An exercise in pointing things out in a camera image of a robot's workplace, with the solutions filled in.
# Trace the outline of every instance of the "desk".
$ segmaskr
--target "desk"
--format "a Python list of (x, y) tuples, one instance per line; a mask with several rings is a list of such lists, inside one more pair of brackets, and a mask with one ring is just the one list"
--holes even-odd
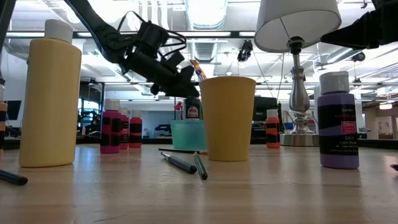
[[(398, 151), (360, 149), (359, 170), (320, 167), (317, 148), (253, 146), (247, 162), (205, 156), (202, 181), (171, 166), (161, 145), (101, 155), (76, 147), (73, 165), (21, 169), (5, 151), (0, 169), (29, 178), (0, 182), (1, 223), (398, 223)], [(178, 154), (194, 164), (192, 155)]]

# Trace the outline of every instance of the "lamp stand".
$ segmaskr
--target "lamp stand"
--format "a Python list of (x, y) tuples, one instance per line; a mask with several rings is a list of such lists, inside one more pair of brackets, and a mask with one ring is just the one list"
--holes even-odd
[(280, 144), (283, 146), (319, 146), (318, 135), (308, 128), (308, 118), (305, 114), (310, 108), (310, 98), (304, 87), (304, 68), (300, 66), (300, 52), (303, 43), (304, 40), (301, 37), (292, 37), (287, 43), (294, 60), (293, 90), (290, 95), (289, 107), (294, 111), (295, 119), (293, 131), (280, 135)]

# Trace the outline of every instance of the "paper cup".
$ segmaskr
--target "paper cup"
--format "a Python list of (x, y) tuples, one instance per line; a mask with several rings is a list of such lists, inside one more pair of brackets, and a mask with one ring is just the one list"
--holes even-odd
[(246, 77), (217, 77), (199, 86), (209, 159), (248, 160), (256, 82)]

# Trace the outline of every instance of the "purple paint bottle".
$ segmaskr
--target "purple paint bottle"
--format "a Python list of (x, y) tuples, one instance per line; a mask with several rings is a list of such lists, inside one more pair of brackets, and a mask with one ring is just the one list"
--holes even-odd
[(320, 159), (323, 167), (357, 169), (355, 98), (349, 94), (348, 72), (320, 76), (318, 98)]

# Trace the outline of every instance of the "red paint bottle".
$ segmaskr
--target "red paint bottle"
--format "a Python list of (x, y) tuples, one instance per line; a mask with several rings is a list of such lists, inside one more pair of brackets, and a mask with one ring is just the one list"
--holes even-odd
[(278, 110), (267, 110), (266, 119), (267, 147), (280, 148)]
[(130, 119), (130, 148), (141, 148), (142, 142), (142, 119), (141, 110), (132, 110)]
[(121, 114), (119, 100), (105, 101), (105, 111), (101, 119), (101, 153), (119, 153)]
[(129, 118), (127, 117), (127, 111), (128, 109), (126, 106), (120, 106), (119, 112), (122, 114), (122, 133), (120, 135), (120, 149), (123, 150), (129, 148)]

